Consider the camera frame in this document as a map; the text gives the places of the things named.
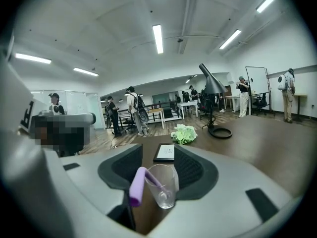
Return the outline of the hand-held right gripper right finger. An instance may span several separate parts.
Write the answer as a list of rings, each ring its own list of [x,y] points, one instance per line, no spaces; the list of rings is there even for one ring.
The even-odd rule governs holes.
[[[301,201],[254,166],[195,147],[175,147],[173,170],[173,208],[144,191],[138,231],[150,238],[273,238]]]

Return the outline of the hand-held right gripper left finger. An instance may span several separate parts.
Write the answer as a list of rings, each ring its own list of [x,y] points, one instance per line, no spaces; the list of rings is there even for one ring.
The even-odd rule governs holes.
[[[58,238],[142,238],[135,232],[128,195],[142,156],[140,144],[63,158],[46,150],[50,177],[70,221],[71,234]]]

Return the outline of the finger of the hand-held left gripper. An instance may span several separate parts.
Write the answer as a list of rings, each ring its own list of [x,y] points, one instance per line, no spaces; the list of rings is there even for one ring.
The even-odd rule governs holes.
[[[80,151],[90,143],[94,134],[96,116],[94,113],[82,113],[65,116],[65,156],[79,155]]]

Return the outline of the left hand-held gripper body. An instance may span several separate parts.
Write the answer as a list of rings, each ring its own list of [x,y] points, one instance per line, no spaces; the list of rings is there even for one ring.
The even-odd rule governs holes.
[[[36,146],[53,150],[59,157],[64,156],[64,122],[40,101],[32,99],[29,102],[19,122],[19,132],[28,136]]]

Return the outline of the purple straw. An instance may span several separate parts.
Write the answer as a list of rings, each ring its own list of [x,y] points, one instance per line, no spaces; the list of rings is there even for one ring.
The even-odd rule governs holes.
[[[132,207],[139,207],[142,203],[144,183],[148,179],[156,188],[161,189],[165,194],[167,190],[161,185],[161,183],[149,172],[148,169],[140,167],[129,188],[129,203]]]

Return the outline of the clear drinking glass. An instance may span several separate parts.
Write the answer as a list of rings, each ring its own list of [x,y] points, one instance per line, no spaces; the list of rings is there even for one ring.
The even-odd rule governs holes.
[[[168,165],[156,164],[148,171],[152,176],[147,176],[145,181],[157,205],[162,209],[172,208],[176,197],[174,169]]]

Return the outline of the black office chair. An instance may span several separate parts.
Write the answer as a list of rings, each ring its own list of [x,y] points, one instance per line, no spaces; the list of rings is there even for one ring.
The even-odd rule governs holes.
[[[123,124],[126,126],[124,130],[125,133],[130,134],[135,131],[135,123],[133,118],[126,118]]]
[[[267,106],[266,93],[262,93],[260,96],[256,97],[256,100],[253,102],[253,106],[255,106],[255,112],[258,116],[262,109]]]

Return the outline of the white green flower bouquet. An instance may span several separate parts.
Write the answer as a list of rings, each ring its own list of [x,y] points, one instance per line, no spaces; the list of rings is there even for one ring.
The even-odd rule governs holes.
[[[177,124],[170,136],[173,141],[180,145],[184,145],[194,141],[198,135],[193,126]]]

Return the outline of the wood top white table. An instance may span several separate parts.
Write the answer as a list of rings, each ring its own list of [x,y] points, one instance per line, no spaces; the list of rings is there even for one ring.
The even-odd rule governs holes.
[[[163,108],[155,108],[148,110],[148,118],[149,123],[157,123],[160,122],[162,129],[165,129],[165,116],[163,112]]]

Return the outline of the white desk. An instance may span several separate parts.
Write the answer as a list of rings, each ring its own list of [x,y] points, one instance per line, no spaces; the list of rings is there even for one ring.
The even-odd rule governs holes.
[[[230,108],[233,113],[240,110],[240,96],[224,96],[224,109]]]

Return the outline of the black desk lamp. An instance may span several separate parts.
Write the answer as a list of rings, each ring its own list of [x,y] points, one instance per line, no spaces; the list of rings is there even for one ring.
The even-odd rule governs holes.
[[[217,139],[229,139],[232,136],[232,132],[220,125],[215,125],[215,116],[213,115],[213,103],[212,97],[215,97],[217,94],[227,92],[227,89],[223,84],[216,79],[216,77],[208,70],[208,68],[201,63],[199,68],[203,75],[206,78],[205,93],[207,95],[206,105],[209,110],[209,121],[203,127],[207,127],[209,134]]]

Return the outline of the rolling whiteboard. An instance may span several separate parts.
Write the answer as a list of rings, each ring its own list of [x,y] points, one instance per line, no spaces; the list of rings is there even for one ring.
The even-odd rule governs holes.
[[[260,96],[262,93],[266,93],[267,106],[262,109],[260,114],[266,116],[267,114],[272,113],[273,111],[271,107],[271,87],[267,69],[265,67],[259,66],[246,66],[245,69],[247,74],[247,82],[250,86],[249,114],[256,115],[255,106],[253,106],[253,102],[256,100],[256,97]]]

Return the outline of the small wooden high table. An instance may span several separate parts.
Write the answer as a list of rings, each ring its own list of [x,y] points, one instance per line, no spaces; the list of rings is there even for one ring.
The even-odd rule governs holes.
[[[294,121],[302,122],[301,114],[300,114],[300,107],[301,107],[301,99],[307,98],[307,94],[294,94],[294,97],[297,99],[297,113],[293,118]]]

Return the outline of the white round backpack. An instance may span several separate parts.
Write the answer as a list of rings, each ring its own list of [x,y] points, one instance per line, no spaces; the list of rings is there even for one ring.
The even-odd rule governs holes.
[[[278,88],[278,90],[281,90],[281,91],[287,90],[287,83],[286,83],[285,74],[282,74],[279,76],[277,88]]]

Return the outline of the grey picture frame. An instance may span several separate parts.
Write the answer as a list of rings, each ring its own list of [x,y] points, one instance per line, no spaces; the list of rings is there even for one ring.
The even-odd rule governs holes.
[[[175,155],[174,143],[161,143],[158,145],[153,158],[154,163],[172,163]]]

